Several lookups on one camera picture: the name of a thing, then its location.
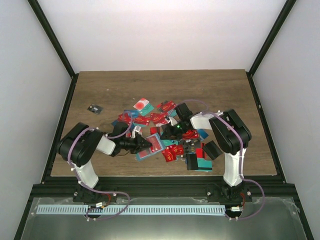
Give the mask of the blue leather card holder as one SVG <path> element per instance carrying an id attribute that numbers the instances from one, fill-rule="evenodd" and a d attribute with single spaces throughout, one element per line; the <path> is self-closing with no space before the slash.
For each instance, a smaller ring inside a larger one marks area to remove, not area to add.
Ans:
<path id="1" fill-rule="evenodd" d="M 139 162 L 142 160 L 145 160 L 146 158 L 149 158 L 157 153 L 162 152 L 166 148 L 158 133 L 155 133 L 155 134 L 152 134 L 152 135 L 146 137 L 146 140 L 151 144 L 151 146 L 138 152 L 135 155 L 136 160 Z"/>

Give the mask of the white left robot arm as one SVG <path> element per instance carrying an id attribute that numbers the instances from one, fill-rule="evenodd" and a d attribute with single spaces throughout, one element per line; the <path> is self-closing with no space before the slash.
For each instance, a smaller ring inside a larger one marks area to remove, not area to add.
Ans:
<path id="1" fill-rule="evenodd" d="M 152 143 L 143 138 L 141 128 L 125 122 L 117 122 L 111 133 L 77 123 L 57 144 L 56 152 L 75 172 L 80 185 L 87 186 L 84 195 L 89 201 L 97 202 L 102 189 L 97 186 L 99 177 L 95 173 L 91 158 L 95 151 L 115 157 L 122 150 L 137 154 L 152 147 Z"/>

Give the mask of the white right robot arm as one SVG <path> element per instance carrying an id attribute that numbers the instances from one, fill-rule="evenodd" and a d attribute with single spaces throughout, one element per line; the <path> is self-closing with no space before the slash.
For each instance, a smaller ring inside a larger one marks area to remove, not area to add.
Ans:
<path id="1" fill-rule="evenodd" d="M 223 198 L 236 200 L 244 189 L 244 157 L 252 134 L 234 109 L 217 113 L 192 113 L 186 103 L 178 104 L 174 110 L 179 121 L 168 117 L 168 124 L 162 126 L 162 140 L 181 140 L 190 130 L 211 130 L 216 141 L 203 146 L 204 152 L 216 159 L 224 154 L 224 184 L 220 187 Z"/>

